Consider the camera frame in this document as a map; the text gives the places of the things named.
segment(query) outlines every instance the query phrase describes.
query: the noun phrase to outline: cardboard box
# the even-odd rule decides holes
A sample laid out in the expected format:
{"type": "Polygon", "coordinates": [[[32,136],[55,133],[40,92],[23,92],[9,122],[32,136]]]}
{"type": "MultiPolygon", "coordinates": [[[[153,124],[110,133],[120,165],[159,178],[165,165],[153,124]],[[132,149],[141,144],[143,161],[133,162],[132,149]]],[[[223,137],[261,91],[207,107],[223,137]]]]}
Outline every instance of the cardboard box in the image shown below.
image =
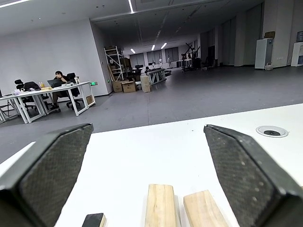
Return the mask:
{"type": "Polygon", "coordinates": [[[112,84],[114,92],[122,92],[122,84],[120,81],[113,81],[112,84]]]}
{"type": "Polygon", "coordinates": [[[151,91],[151,86],[149,84],[141,84],[141,86],[144,93],[151,91]]]}
{"type": "Polygon", "coordinates": [[[93,96],[87,96],[86,97],[86,101],[87,101],[87,103],[88,103],[88,105],[90,105],[90,104],[92,104],[93,103],[93,96]]]}
{"type": "Polygon", "coordinates": [[[140,76],[140,81],[141,81],[142,87],[143,87],[143,85],[149,85],[150,84],[150,78],[149,78],[149,76],[146,76],[146,75],[141,75],[140,76]]]}
{"type": "Polygon", "coordinates": [[[124,93],[135,92],[136,83],[134,81],[122,82],[124,93]]]}

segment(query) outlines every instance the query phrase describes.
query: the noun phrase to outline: wooden plank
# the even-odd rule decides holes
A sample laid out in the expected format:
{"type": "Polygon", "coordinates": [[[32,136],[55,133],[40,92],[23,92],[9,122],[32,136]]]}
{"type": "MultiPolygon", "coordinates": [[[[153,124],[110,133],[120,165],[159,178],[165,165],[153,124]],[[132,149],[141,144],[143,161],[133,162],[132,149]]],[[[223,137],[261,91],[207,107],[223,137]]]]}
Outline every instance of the wooden plank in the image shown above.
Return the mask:
{"type": "Polygon", "coordinates": [[[178,227],[175,194],[172,186],[149,185],[145,227],[178,227]]]}
{"type": "Polygon", "coordinates": [[[187,195],[183,203],[191,227],[228,227],[209,191],[187,195]]]}
{"type": "Polygon", "coordinates": [[[115,80],[115,77],[114,77],[114,74],[113,74],[113,72],[112,72],[112,69],[110,68],[109,65],[107,65],[107,68],[108,68],[109,75],[110,75],[110,78],[112,79],[112,81],[116,81],[116,80],[115,80]]]}
{"type": "Polygon", "coordinates": [[[85,217],[82,227],[104,227],[106,218],[103,213],[89,214],[85,217]]]}

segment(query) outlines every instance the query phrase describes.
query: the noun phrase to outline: floor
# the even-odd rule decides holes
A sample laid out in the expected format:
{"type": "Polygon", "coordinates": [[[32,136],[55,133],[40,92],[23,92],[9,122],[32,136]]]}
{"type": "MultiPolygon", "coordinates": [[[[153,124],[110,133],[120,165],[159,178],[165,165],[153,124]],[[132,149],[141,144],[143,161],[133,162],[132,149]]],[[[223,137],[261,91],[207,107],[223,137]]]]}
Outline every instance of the floor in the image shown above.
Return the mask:
{"type": "Polygon", "coordinates": [[[0,163],[42,134],[83,122],[92,122],[94,132],[103,132],[300,104],[303,68],[261,71],[223,67],[185,74],[174,70],[166,82],[153,86],[150,93],[113,93],[97,97],[96,101],[79,117],[62,103],[61,113],[32,124],[25,125],[20,119],[1,124],[0,163]]]}

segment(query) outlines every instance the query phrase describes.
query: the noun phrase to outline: desk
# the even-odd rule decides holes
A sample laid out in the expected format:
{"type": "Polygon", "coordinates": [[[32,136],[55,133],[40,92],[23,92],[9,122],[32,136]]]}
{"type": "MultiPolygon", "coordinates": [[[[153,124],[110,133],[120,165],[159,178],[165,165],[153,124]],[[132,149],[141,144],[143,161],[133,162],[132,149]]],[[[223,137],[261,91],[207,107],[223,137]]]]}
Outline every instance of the desk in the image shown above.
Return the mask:
{"type": "MultiPolygon", "coordinates": [[[[183,196],[203,190],[210,191],[229,227],[238,227],[216,177],[203,126],[220,125],[252,136],[303,186],[302,112],[303,104],[300,104],[94,133],[56,227],[81,227],[87,214],[101,212],[107,217],[107,226],[142,227],[150,183],[173,185],[182,227],[190,226],[183,196]],[[283,127],[289,135],[279,139],[262,136],[256,132],[261,125],[283,127]],[[136,140],[129,140],[126,134],[136,140]],[[120,146],[113,149],[117,137],[120,146]],[[157,143],[150,143],[151,138],[157,143]]],[[[16,154],[2,163],[0,174],[19,156],[16,154]]]]}
{"type": "Polygon", "coordinates": [[[21,114],[24,123],[27,124],[27,123],[32,123],[34,120],[36,120],[40,117],[46,116],[50,113],[50,111],[47,110],[47,108],[44,104],[44,101],[42,100],[41,95],[49,94],[49,96],[51,97],[51,93],[58,92],[58,91],[67,91],[69,93],[69,96],[71,97],[71,103],[72,103],[72,106],[74,108],[76,116],[79,116],[81,113],[88,110],[92,105],[94,105],[96,103],[94,95],[93,95],[91,87],[90,87],[90,82],[83,82],[83,83],[79,83],[79,84],[74,84],[73,86],[70,86],[70,87],[56,87],[52,90],[23,92],[19,95],[10,96],[9,98],[13,99],[15,101],[15,103],[17,104],[16,105],[17,109],[18,109],[19,113],[21,114]],[[88,102],[86,100],[86,97],[84,96],[83,86],[89,86],[90,94],[92,95],[92,99],[93,99],[93,102],[91,104],[88,104],[88,102]],[[83,102],[84,102],[84,105],[85,105],[84,108],[82,108],[79,111],[77,110],[77,106],[75,104],[74,99],[72,98],[73,95],[71,93],[71,90],[74,89],[74,88],[77,88],[77,87],[79,88],[80,95],[82,96],[83,102]],[[37,106],[37,109],[38,109],[38,112],[39,112],[39,114],[34,116],[34,117],[29,116],[29,114],[28,114],[28,112],[25,108],[25,105],[22,102],[22,98],[23,97],[28,97],[28,96],[31,96],[33,98],[34,103],[37,106]]]}

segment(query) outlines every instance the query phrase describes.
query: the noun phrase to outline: white table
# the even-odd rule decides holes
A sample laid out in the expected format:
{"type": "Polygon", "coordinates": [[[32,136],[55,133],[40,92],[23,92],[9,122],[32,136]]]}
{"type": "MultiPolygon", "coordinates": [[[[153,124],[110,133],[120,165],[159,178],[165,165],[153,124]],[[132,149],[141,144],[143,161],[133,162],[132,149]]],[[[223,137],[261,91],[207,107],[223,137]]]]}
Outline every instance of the white table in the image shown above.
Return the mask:
{"type": "Polygon", "coordinates": [[[96,103],[95,97],[93,95],[93,92],[92,92],[92,89],[91,89],[91,86],[90,86],[90,82],[82,82],[82,83],[79,83],[79,84],[74,84],[73,86],[70,86],[70,87],[56,87],[52,90],[40,90],[40,91],[23,92],[19,95],[10,96],[9,99],[12,99],[12,100],[15,101],[15,103],[17,104],[18,112],[20,113],[24,123],[27,124],[27,123],[32,123],[34,120],[36,120],[40,117],[46,116],[51,112],[51,111],[47,110],[41,95],[49,94],[49,97],[51,98],[51,93],[59,92],[59,91],[67,91],[69,93],[69,96],[71,98],[71,103],[72,103],[72,106],[73,106],[73,109],[75,111],[76,116],[79,116],[81,113],[88,110],[92,105],[94,105],[96,103]],[[91,104],[88,104],[88,102],[86,100],[86,97],[84,96],[83,86],[89,86],[90,94],[92,95],[92,99],[93,99],[93,102],[91,104]],[[84,108],[82,108],[79,111],[77,110],[77,106],[76,106],[76,103],[73,99],[73,95],[72,95],[72,92],[71,92],[71,90],[74,89],[74,88],[79,88],[80,95],[81,95],[81,97],[83,99],[83,102],[84,102],[84,108]],[[38,109],[38,112],[39,112],[39,114],[34,116],[34,117],[29,116],[29,114],[26,110],[26,107],[25,107],[24,103],[22,102],[22,98],[23,97],[28,97],[28,96],[31,96],[33,98],[34,103],[37,106],[37,109],[38,109]]]}
{"type": "MultiPolygon", "coordinates": [[[[87,214],[100,212],[106,215],[108,227],[142,227],[150,183],[174,186],[182,227],[189,227],[183,197],[203,190],[210,191],[229,226],[238,227],[216,177],[204,125],[251,135],[303,186],[302,112],[303,105],[292,105],[92,134],[78,180],[56,227],[81,227],[87,214]],[[256,128],[261,125],[283,127],[289,135],[279,139],[259,135],[256,128]],[[157,143],[150,143],[151,138],[157,143]]],[[[2,163],[0,173],[19,156],[2,163]]]]}

